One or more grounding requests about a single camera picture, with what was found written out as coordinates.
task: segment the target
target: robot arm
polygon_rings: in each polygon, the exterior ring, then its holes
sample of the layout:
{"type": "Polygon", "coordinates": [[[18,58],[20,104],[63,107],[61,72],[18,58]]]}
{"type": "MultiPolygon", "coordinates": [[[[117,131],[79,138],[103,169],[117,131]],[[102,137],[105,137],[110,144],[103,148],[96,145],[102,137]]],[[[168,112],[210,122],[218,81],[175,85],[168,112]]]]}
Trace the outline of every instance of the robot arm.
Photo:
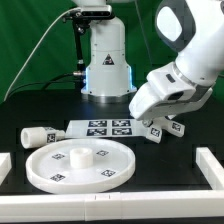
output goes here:
{"type": "Polygon", "coordinates": [[[178,57],[148,74],[129,106],[137,120],[200,109],[224,69],[224,1],[164,0],[156,28],[178,57]]]}

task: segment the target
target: white cylinder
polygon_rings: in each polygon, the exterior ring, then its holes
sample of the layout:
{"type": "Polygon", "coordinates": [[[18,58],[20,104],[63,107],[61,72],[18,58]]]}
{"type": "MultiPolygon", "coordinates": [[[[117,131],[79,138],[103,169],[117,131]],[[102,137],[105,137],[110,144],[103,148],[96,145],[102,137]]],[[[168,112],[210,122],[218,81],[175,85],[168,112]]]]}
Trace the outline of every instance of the white cylinder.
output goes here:
{"type": "Polygon", "coordinates": [[[85,169],[93,165],[93,150],[75,148],[70,151],[70,164],[74,169],[85,169]]]}
{"type": "Polygon", "coordinates": [[[64,138],[64,131],[46,127],[24,128],[21,132],[21,143],[25,149],[39,148],[64,138]]]}
{"type": "Polygon", "coordinates": [[[46,145],[47,134],[44,128],[24,128],[21,132],[21,143],[25,149],[46,145]]]}

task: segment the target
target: white plate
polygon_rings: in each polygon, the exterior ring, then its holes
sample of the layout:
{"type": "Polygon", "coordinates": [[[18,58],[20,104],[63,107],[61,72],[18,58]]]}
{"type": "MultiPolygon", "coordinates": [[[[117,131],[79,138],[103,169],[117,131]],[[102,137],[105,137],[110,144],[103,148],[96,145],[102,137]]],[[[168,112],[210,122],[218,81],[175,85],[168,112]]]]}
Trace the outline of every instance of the white plate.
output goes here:
{"type": "Polygon", "coordinates": [[[104,139],[76,139],[47,145],[26,162],[28,180],[37,188],[54,194],[96,193],[126,182],[135,171],[135,155],[118,142],[104,139]],[[73,168],[70,152],[92,150],[93,164],[73,168]]]}

